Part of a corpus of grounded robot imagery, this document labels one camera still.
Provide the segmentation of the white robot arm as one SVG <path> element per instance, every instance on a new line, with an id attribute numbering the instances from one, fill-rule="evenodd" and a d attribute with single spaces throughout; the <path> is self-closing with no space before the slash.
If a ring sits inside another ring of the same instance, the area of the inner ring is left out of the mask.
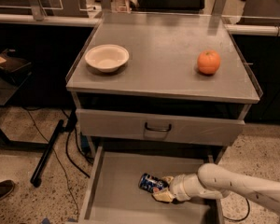
<path id="1" fill-rule="evenodd" d="M 166 176 L 168 188 L 154 188 L 152 196 L 158 202 L 189 201 L 194 197 L 223 199 L 234 192 L 279 216 L 280 182 L 249 175 L 236 174 L 216 164 L 203 164 L 195 174 Z"/>

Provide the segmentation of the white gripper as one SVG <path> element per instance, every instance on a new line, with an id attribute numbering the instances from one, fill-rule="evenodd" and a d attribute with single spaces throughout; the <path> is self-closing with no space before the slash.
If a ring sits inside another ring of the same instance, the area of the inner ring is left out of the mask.
<path id="1" fill-rule="evenodd" d="M 153 190 L 152 196 L 158 202 L 171 203 L 174 199 L 184 202 L 205 194 L 205 188 L 196 174 L 164 176 L 161 180 L 169 185 L 169 189 Z"/>

